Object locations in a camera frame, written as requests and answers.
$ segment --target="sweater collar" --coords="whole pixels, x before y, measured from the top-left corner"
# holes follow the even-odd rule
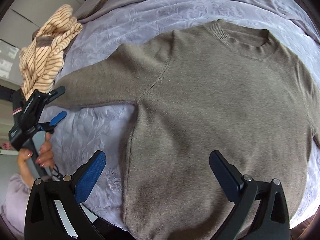
[[[259,30],[242,27],[225,22],[221,19],[207,23],[204,26],[224,45],[245,57],[250,57],[257,60],[265,60],[276,51],[279,45],[279,41],[267,29]],[[248,34],[256,36],[257,38],[264,38],[265,42],[258,47],[241,43],[236,38],[231,37],[227,31]]]

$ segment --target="brown sweater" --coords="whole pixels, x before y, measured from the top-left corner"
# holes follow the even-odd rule
[[[59,106],[137,105],[124,173],[124,222],[137,239],[212,237],[233,206],[209,167],[212,150],[256,180],[280,179],[296,212],[319,91],[268,30],[218,20],[163,33],[120,45],[61,85]]]

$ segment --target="silver bolt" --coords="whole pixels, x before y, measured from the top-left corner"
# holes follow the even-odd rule
[[[274,180],[273,180],[273,183],[276,184],[276,185],[278,185],[278,186],[280,185],[279,179],[274,179]]]
[[[243,175],[243,178],[246,180],[246,181],[251,181],[252,180],[252,177],[248,174],[244,174]]]
[[[63,180],[64,181],[70,181],[71,178],[72,178],[71,175],[66,175],[66,176],[63,177]]]
[[[36,185],[39,185],[39,184],[41,183],[41,181],[42,181],[42,179],[36,179],[36,180],[35,180],[35,184],[36,184]]]

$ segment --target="finger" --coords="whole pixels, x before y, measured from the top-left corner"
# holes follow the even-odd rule
[[[17,162],[18,166],[23,165],[23,163],[32,156],[32,152],[27,149],[21,149],[18,154]]]
[[[50,139],[51,139],[51,133],[46,132],[46,134],[45,134],[45,140],[46,140],[46,141],[49,141]]]
[[[54,167],[54,160],[53,159],[50,159],[50,160],[47,160],[47,161],[45,161],[44,163],[42,163],[41,165],[40,165],[40,167],[42,167],[42,168],[47,168],[47,167],[50,167],[51,169],[53,169],[53,167]]]
[[[45,141],[45,142],[41,145],[41,147],[40,147],[40,149],[39,149],[39,152],[40,152],[40,154],[42,154],[42,153],[45,153],[45,152],[50,151],[51,149],[52,149],[52,143],[49,142],[49,141]]]
[[[47,151],[45,153],[42,153],[37,159],[36,159],[36,163],[38,163],[39,165],[41,165],[42,163],[44,163],[47,160],[50,160],[53,158],[53,152],[52,151]]]

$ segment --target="striped garment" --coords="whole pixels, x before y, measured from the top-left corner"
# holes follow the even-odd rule
[[[35,89],[43,93],[52,89],[64,64],[63,50],[82,30],[72,11],[70,5],[62,5],[39,29],[31,44],[22,48],[19,69],[26,100]]]

